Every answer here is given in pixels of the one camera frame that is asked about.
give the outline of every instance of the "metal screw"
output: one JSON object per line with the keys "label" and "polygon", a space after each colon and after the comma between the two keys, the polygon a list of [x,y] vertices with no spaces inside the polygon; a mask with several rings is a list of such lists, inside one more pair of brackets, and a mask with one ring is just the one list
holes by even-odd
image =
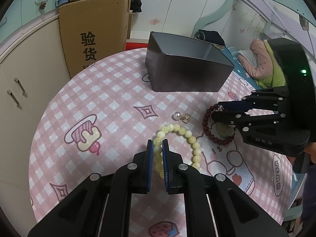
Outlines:
{"label": "metal screw", "polygon": [[223,174],[217,174],[217,175],[216,175],[216,180],[218,180],[218,181],[220,181],[220,182],[225,181],[225,179],[226,179],[226,176],[223,175]]}
{"label": "metal screw", "polygon": [[97,173],[94,173],[94,174],[90,175],[90,180],[91,180],[91,181],[96,181],[96,180],[98,180],[99,178],[100,178],[100,175],[97,174]]}
{"label": "metal screw", "polygon": [[180,164],[180,165],[178,166],[178,168],[179,168],[180,170],[187,170],[189,167],[188,167],[187,164]]}
{"label": "metal screw", "polygon": [[135,163],[130,163],[130,164],[127,165],[127,168],[130,169],[130,170],[134,170],[134,169],[137,168],[137,164],[135,164]]}

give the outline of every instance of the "hand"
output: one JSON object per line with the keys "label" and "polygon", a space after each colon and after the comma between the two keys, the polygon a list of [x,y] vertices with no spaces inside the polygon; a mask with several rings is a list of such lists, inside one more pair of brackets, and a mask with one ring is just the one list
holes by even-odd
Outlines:
{"label": "hand", "polygon": [[[310,142],[306,146],[304,151],[310,154],[312,163],[316,164],[316,142]],[[288,156],[286,157],[290,161],[291,164],[293,164],[296,159],[295,157],[288,157]]]}

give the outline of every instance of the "beige cabinet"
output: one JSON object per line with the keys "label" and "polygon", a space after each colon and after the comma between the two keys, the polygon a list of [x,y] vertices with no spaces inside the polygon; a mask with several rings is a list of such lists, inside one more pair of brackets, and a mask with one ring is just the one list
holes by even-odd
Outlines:
{"label": "beige cabinet", "polygon": [[13,91],[1,67],[0,101],[0,181],[25,188],[28,182],[27,158],[37,123]]}
{"label": "beige cabinet", "polygon": [[39,122],[48,103],[70,80],[59,20],[23,40],[0,65],[16,96]]}

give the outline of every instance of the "cardboard box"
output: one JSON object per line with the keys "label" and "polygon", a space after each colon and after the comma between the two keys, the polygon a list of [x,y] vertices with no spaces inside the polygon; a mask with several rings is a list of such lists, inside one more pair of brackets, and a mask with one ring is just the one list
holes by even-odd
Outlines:
{"label": "cardboard box", "polygon": [[71,77],[126,47],[131,0],[81,0],[59,8],[60,34]]}
{"label": "cardboard box", "polygon": [[130,12],[130,15],[128,17],[127,39],[131,38],[132,21],[133,21],[133,13]]}

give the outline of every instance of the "pink jacket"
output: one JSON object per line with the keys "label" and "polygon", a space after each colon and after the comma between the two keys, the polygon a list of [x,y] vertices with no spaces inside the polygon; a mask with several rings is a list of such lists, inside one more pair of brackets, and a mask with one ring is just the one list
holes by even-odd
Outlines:
{"label": "pink jacket", "polygon": [[271,76],[273,74],[273,64],[264,43],[259,39],[255,39],[250,44],[250,49],[257,54],[258,67],[255,68],[244,56],[238,55],[244,69],[251,77],[258,80]]}

